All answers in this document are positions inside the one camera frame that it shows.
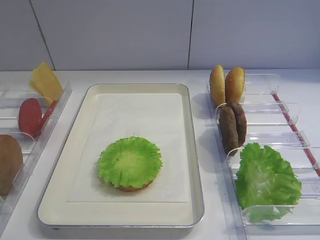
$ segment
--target green lettuce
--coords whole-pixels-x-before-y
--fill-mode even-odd
[[[240,153],[240,168],[236,173],[236,195],[244,210],[254,205],[296,205],[301,197],[302,183],[290,163],[269,146],[248,143]],[[253,208],[249,212],[253,223],[280,219],[291,207]]]
[[[98,177],[115,188],[142,188],[153,181],[163,163],[159,148],[143,137],[127,137],[110,144],[97,163]]]

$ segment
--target white counter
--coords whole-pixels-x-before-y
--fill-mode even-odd
[[[304,131],[311,145],[320,146],[319,70],[247,70],[246,73],[279,74],[282,78],[278,96],[287,103],[299,103],[302,112],[296,124]],[[224,184],[217,180],[214,158],[218,158],[213,130],[209,127],[210,116],[206,100],[206,83],[210,71],[60,71],[56,72],[61,81],[69,81],[72,94],[57,122],[52,135],[31,175],[24,192],[8,222],[1,240],[42,240],[42,239],[184,239],[205,240],[229,239],[222,201]],[[31,72],[0,72],[0,82],[26,84]],[[98,83],[181,83],[189,88],[194,133],[200,167],[205,213],[203,220],[192,230],[68,230],[48,229],[41,226],[36,216],[36,206],[44,184],[56,160],[62,141],[76,114],[87,88]],[[318,236],[249,236],[249,239],[319,239]]]

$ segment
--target white paper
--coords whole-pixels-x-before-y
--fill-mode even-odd
[[[106,93],[96,97],[99,105],[95,120],[67,201],[188,202],[190,183],[182,96]],[[160,148],[163,167],[148,187],[123,192],[98,178],[97,161],[108,145],[131,136],[155,143]]]

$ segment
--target red tomato slice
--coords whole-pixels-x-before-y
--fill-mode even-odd
[[[47,109],[47,111],[45,112],[43,118],[41,119],[41,122],[39,124],[39,130],[40,132],[42,132],[43,128],[45,127],[45,125],[47,124],[51,114],[53,113],[53,111],[55,110],[55,107],[57,105],[57,101],[54,100],[51,105],[49,106],[49,108]]]
[[[35,98],[25,100],[19,109],[18,125],[26,137],[35,138],[39,133],[39,124],[42,120],[42,111],[39,102]]]

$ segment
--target cheese slice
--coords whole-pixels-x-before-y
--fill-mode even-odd
[[[42,62],[36,69],[33,70],[32,79],[29,86],[45,97],[45,103],[50,106],[52,101],[58,101],[63,88],[46,62]]]

